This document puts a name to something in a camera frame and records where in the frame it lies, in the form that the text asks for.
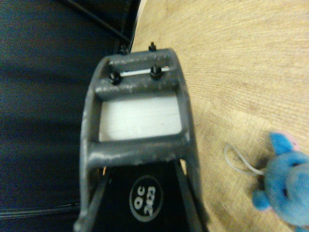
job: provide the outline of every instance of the stuffed animal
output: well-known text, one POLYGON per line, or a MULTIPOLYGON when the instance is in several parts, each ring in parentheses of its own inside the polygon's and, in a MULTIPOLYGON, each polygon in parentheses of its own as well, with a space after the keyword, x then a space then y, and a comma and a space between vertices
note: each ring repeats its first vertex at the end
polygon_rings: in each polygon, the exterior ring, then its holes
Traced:
POLYGON ((270 134, 276 157, 267 163, 265 190, 255 190, 256 209, 272 208, 296 232, 309 232, 309 156, 299 151, 296 140, 286 132, 270 134))

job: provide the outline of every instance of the plush toy ear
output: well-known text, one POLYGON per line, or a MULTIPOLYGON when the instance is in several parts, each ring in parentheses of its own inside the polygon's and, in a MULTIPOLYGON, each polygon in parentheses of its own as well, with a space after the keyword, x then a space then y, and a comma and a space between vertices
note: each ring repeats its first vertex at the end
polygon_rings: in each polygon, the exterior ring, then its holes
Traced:
POLYGON ((291 151, 299 151, 298 142, 289 133, 276 131, 271 132, 269 136, 274 151, 278 156, 291 151))

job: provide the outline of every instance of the black metal bar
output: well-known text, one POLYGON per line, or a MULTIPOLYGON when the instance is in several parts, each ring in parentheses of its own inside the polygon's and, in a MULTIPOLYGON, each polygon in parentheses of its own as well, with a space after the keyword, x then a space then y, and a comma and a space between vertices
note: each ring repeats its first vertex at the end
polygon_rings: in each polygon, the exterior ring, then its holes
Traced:
POLYGON ((121 32, 113 28, 111 25, 109 25, 107 22, 105 22, 103 19, 101 19, 99 16, 88 10, 86 7, 82 6, 78 2, 74 0, 62 0, 63 2, 70 5, 75 10, 78 10, 88 17, 90 17, 92 20, 96 21, 100 26, 104 27, 105 29, 108 29, 110 32, 112 32, 114 35, 116 35, 120 40, 130 43, 130 39, 127 36, 124 36, 121 32))

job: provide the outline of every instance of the white string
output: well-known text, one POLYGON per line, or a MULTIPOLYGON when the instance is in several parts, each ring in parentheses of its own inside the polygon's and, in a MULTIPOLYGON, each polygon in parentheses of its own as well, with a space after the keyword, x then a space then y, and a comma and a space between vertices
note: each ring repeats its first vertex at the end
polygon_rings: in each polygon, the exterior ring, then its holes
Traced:
POLYGON ((251 176, 256 176, 256 175, 264 175, 264 171, 262 170, 258 170, 258 169, 255 169, 254 167, 252 167, 248 162, 247 160, 242 156, 242 154, 237 150, 236 147, 230 145, 230 144, 227 144, 224 148, 224 157, 226 159, 226 162, 228 163, 228 165, 231 166, 231 168, 233 168, 234 170, 236 170, 237 172, 240 172, 240 173, 243 173, 243 174, 246 174, 246 175, 251 175, 251 176), (227 150, 231 148, 232 150, 234 150, 236 152, 236 154, 241 158, 241 160, 246 164, 246 166, 252 171, 252 172, 245 172, 243 171, 242 169, 239 169, 237 167, 235 167, 231 162, 230 160, 228 159, 227 157, 227 150))

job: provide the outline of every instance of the wood grain surface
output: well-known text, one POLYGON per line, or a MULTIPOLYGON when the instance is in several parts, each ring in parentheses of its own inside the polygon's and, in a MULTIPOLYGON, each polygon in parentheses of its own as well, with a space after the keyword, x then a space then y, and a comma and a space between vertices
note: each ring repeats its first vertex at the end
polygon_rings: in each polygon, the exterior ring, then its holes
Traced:
POLYGON ((230 143, 262 167, 274 155, 268 133, 285 130, 309 154, 309 1, 148 0, 132 52, 151 41, 173 48, 183 68, 210 231, 293 231, 254 209, 257 178, 231 169, 223 148, 230 143))

